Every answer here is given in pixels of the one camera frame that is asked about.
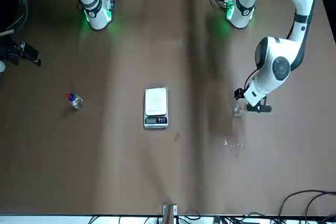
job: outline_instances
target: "scale weighing platform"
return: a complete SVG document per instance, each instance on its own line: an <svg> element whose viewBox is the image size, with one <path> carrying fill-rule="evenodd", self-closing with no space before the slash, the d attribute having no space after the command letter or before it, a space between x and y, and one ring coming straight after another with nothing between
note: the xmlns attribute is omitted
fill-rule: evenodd
<svg viewBox="0 0 336 224"><path fill-rule="evenodd" d="M168 126L168 89L166 87L145 90L144 126L163 129Z"/></svg>

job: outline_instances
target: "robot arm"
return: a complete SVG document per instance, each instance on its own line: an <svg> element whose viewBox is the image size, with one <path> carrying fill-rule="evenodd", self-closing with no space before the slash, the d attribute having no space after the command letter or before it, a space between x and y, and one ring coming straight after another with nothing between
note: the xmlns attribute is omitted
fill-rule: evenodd
<svg viewBox="0 0 336 224"><path fill-rule="evenodd" d="M296 12L289 35L286 39L266 37L261 40L255 53L258 72L245 90L239 89L235 92L236 99L244 97L251 108L257 106L257 109L252 109L253 111L260 112L260 101L281 86L287 80L290 72L302 63L314 0L292 1L295 4ZM238 3L238 10L243 9L240 4ZM236 22L235 24L239 26L247 24L247 19L250 19L249 15L245 17L244 12L237 12L236 16L232 16L230 22Z"/></svg>

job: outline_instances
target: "power cable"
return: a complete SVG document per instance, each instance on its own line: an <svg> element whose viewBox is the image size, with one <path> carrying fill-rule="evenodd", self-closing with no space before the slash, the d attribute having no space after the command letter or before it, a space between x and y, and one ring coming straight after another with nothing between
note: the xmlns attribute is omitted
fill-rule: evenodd
<svg viewBox="0 0 336 224"><path fill-rule="evenodd" d="M270 223L273 221L274 223L278 223L278 224L284 224L286 223L286 220L281 220L281 221L277 221L277 219L273 218L273 217L269 217L269 216L266 216L264 214L261 214L259 212L250 212L248 215L244 216L243 219L241 219L240 221L243 221L244 219L247 219L247 218L252 218L254 217L253 215L258 215L258 216L262 216L264 217L265 219L269 219L270 220Z"/></svg>
<svg viewBox="0 0 336 224"><path fill-rule="evenodd" d="M308 202L308 204L307 204L307 206L306 206L306 209L305 209L305 213L304 213L304 224L307 224L307 215L308 215L308 210L309 210L309 206L312 204L312 202L314 201L314 200L316 200L317 198L319 198L319 197L321 197L321 196L323 196L323 195L331 195L331 196L336 196L336 192L332 192L332 191L330 191L330 192L325 192L325 193L320 193L320 194L317 194L317 195L315 195L309 202Z"/></svg>
<svg viewBox="0 0 336 224"><path fill-rule="evenodd" d="M284 207L286 201L287 201L290 197L292 197L292 196L295 196L295 195L298 195L298 194L303 194L303 193L320 193L318 197L320 197L320 196L322 196L322 195L325 195L325 194L336 195L336 192L334 192L334 191L322 191L322 190L303 190L303 191L297 191L296 193L293 193L293 194L288 195L288 196L282 201L281 207L280 207L280 209L279 209L279 214L278 214L278 218L277 218L277 220L279 220L280 217L281 217L281 213L282 213L282 210L283 210L283 207ZM315 196L315 197L311 200L311 202L309 202L308 204L310 205L310 204L312 203L312 201L314 201L314 200L315 200L316 198L318 198L318 197Z"/></svg>
<svg viewBox="0 0 336 224"><path fill-rule="evenodd" d="M146 224L146 222L149 220L150 217L147 217L147 219L145 220L145 222L143 224Z"/></svg>
<svg viewBox="0 0 336 224"><path fill-rule="evenodd" d="M319 223L324 223L326 220L331 219L331 218L335 218L335 217L336 217L336 214L329 215L329 216L325 217L323 220L319 221Z"/></svg>
<svg viewBox="0 0 336 224"><path fill-rule="evenodd" d="M191 221L193 221L193 220L200 220L201 215L200 215L199 212L197 212L197 214L198 214L198 217L196 217L196 218L190 218L190 217L188 217L188 216L184 216L184 218L186 218L186 219L188 219L188 220L191 220Z"/></svg>
<svg viewBox="0 0 336 224"><path fill-rule="evenodd" d="M211 4L212 8L214 9L214 11L219 10L219 11L222 12L222 11L225 10L224 6L220 3L220 2L223 2L224 0L214 0L218 7L216 7L211 0L208 0L208 1L210 2L210 4Z"/></svg>
<svg viewBox="0 0 336 224"><path fill-rule="evenodd" d="M255 69L247 78L246 78L246 81L245 81L245 84L244 84L244 90L246 90L248 87L246 87L246 84L248 82L248 80L250 79L250 77L256 73L258 71L258 69Z"/></svg>
<svg viewBox="0 0 336 224"><path fill-rule="evenodd" d="M18 18L15 22L13 22L10 26L5 28L6 30L9 30L10 28L12 28L13 26L15 26L23 17L25 17L24 21L17 27L15 28L15 30L20 29L23 24L27 21L27 17L28 17L28 4L27 4L27 0L25 0L25 12L21 15L20 18Z"/></svg>
<svg viewBox="0 0 336 224"><path fill-rule="evenodd" d="M191 224L189 221L187 221L187 220L185 220L185 219L182 219L181 217L177 217L177 222L176 222L176 224L179 224L178 222L178 220L183 220L185 223L187 223L187 224Z"/></svg>
<svg viewBox="0 0 336 224"><path fill-rule="evenodd" d="M88 224L94 223L94 221L97 220L99 217L100 216L97 216L97 215L92 216Z"/></svg>

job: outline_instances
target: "green led light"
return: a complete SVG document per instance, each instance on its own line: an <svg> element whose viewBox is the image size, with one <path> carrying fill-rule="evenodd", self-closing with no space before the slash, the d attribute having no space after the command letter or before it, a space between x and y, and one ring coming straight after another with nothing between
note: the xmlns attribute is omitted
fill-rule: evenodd
<svg viewBox="0 0 336 224"><path fill-rule="evenodd" d="M90 21L89 21L88 14L86 13L86 11L85 11L85 10L84 10L84 13L85 13L85 16L86 16L86 21L87 21L87 22L90 22Z"/></svg>
<svg viewBox="0 0 336 224"><path fill-rule="evenodd" d="M251 11L251 16L250 16L250 20L252 19L252 16L253 16L253 12L254 12L254 8L252 9Z"/></svg>
<svg viewBox="0 0 336 224"><path fill-rule="evenodd" d="M104 13L105 13L107 21L110 22L112 20L112 12L110 10L104 9Z"/></svg>
<svg viewBox="0 0 336 224"><path fill-rule="evenodd" d="M233 0L224 0L224 8L229 10L233 6Z"/></svg>
<svg viewBox="0 0 336 224"><path fill-rule="evenodd" d="M226 19L231 20L234 11L235 11L235 7L231 6L230 9L227 10Z"/></svg>
<svg viewBox="0 0 336 224"><path fill-rule="evenodd" d="M217 21L217 27L219 27L218 35L220 38L226 38L229 35L231 26L225 19L220 18Z"/></svg>

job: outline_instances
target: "black clamp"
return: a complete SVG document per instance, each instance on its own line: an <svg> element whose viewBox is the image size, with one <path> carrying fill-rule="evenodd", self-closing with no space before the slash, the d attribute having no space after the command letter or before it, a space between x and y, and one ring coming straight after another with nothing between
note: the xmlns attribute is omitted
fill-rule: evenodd
<svg viewBox="0 0 336 224"><path fill-rule="evenodd" d="M235 99L238 100L238 99L245 98L245 97L244 97L244 93L245 93L245 90L244 90L244 89L241 89L241 88L237 89L237 90L235 91Z"/></svg>
<svg viewBox="0 0 336 224"><path fill-rule="evenodd" d="M264 97L263 99L261 99L254 107L251 106L251 104L246 105L245 109L246 111L250 111L250 112L257 112L257 113L269 113L272 111L272 107L270 105L266 105L266 99L267 97Z"/></svg>
<svg viewBox="0 0 336 224"><path fill-rule="evenodd" d="M248 16L252 12L252 10L253 10L253 8L255 6L255 5L253 5L253 6L249 7L249 8L246 8L245 6L243 6L239 2L239 0L236 0L236 4L237 4L238 10L240 10L240 12L242 13L243 16Z"/></svg>
<svg viewBox="0 0 336 224"><path fill-rule="evenodd" d="M235 99L238 100L238 99L243 99L245 98L244 97L244 93L245 93L245 90L244 89L237 89L235 91ZM272 107L270 105L266 105L266 99L267 97L264 97L263 99L261 99L255 106L252 106L251 104L247 104L245 109L246 111L249 111L249 112L257 112L257 113L269 113L272 111Z"/></svg>
<svg viewBox="0 0 336 224"><path fill-rule="evenodd" d="M41 66L39 52L26 42L17 44L10 35L2 37L0 40L0 60L9 61L14 65L19 65L20 59L29 60L37 66Z"/></svg>
<svg viewBox="0 0 336 224"><path fill-rule="evenodd" d="M93 8L93 9L88 9L88 8L90 8L90 7L93 7L97 2L99 2L99 3L98 3L98 5L97 5L95 8ZM101 9L101 6L102 6L102 0L94 0L91 4L89 4L89 5L85 5L85 4L83 4L83 6L84 6L84 8L85 8L85 12L89 15L89 17L91 17L91 18L96 18L98 12L99 12L100 9Z"/></svg>

